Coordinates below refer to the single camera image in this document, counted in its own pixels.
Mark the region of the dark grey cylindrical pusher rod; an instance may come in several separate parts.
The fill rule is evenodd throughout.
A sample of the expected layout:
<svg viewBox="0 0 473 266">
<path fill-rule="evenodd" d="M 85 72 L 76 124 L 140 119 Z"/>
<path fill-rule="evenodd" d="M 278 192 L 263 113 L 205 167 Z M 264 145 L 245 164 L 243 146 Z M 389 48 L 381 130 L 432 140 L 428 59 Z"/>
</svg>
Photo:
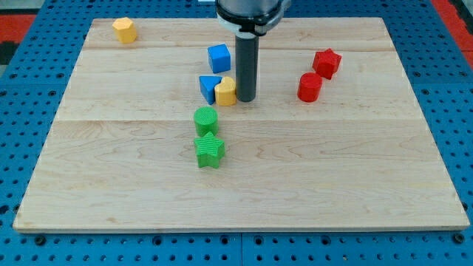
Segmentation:
<svg viewBox="0 0 473 266">
<path fill-rule="evenodd" d="M 259 38 L 235 38 L 236 97 L 251 102 L 256 97 Z"/>
</svg>

